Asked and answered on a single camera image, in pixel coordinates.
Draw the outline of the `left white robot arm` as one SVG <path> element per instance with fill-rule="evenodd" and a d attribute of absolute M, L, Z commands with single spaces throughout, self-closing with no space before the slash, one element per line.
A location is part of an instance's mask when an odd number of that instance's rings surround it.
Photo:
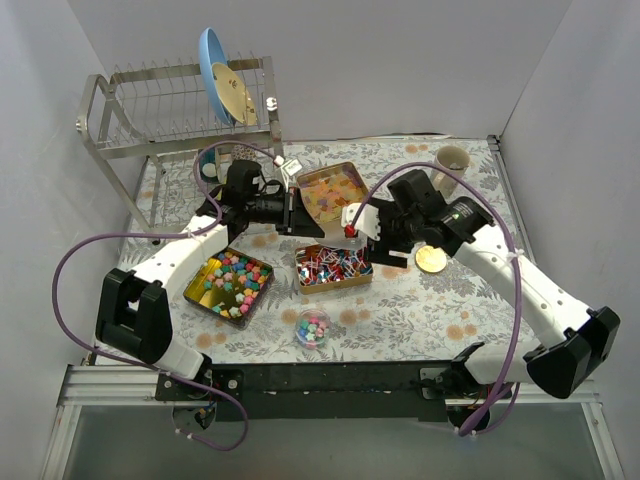
<path fill-rule="evenodd" d="M 176 292 L 252 223 L 271 224 L 282 234 L 324 234 L 295 186 L 300 162 L 277 157 L 274 164 L 280 177 L 272 184 L 275 192 L 269 193 L 259 184 L 259 163 L 233 162 L 225 183 L 206 192 L 204 204 L 180 233 L 169 235 L 159 251 L 131 270 L 113 269 L 106 275 L 98 341 L 179 376 L 178 387 L 190 399 L 200 400 L 211 392 L 213 377 L 204 369 L 208 358 L 173 333 L 170 302 Z"/>

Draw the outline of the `clear round candy jar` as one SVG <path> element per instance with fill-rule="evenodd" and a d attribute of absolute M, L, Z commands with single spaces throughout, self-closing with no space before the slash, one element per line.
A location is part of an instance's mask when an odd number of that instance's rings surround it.
<path fill-rule="evenodd" d="M 330 317 L 324 310 L 305 310 L 300 313 L 296 321 L 295 338 L 304 348 L 322 348 L 329 339 L 331 325 Z"/>

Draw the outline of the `gold tin of lollipops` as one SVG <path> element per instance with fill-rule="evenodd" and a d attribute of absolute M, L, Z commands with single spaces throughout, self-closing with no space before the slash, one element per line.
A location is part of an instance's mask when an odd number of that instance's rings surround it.
<path fill-rule="evenodd" d="M 316 294 L 371 283 L 374 271 L 365 252 L 319 244 L 297 249 L 294 259 L 299 292 Z"/>

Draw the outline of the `gold tin of gummy candies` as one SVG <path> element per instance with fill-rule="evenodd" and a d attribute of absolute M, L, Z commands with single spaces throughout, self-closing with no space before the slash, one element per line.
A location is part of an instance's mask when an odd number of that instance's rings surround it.
<path fill-rule="evenodd" d="M 352 162 L 343 162 L 305 173 L 297 185 L 303 204 L 325 234 L 325 239 L 344 234 L 342 209 L 360 203 L 368 188 Z"/>

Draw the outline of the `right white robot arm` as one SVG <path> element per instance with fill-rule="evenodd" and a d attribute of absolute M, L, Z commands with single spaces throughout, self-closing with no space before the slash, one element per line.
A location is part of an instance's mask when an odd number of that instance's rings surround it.
<path fill-rule="evenodd" d="M 430 387 L 471 398 L 489 384 L 530 383 L 568 398 L 609 356 L 619 316 L 576 299 L 517 253 L 504 220 L 475 189 L 445 200 L 426 174 L 429 167 L 417 162 L 386 174 L 379 183 L 391 200 L 367 195 L 343 220 L 344 228 L 363 233 L 369 261 L 381 265 L 405 265 L 394 252 L 409 252 L 420 242 L 442 249 L 513 307 L 514 329 L 527 323 L 536 337 L 521 344 L 514 332 L 505 346 L 477 342 Z"/>

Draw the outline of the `gold tin of star candies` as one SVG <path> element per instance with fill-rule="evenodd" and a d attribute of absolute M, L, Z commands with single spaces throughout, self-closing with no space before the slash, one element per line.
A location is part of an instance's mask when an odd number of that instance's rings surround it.
<path fill-rule="evenodd" d="M 236 329 L 245 329 L 274 279 L 264 261 L 226 247 L 212 255 L 187 284 L 183 297 Z"/>

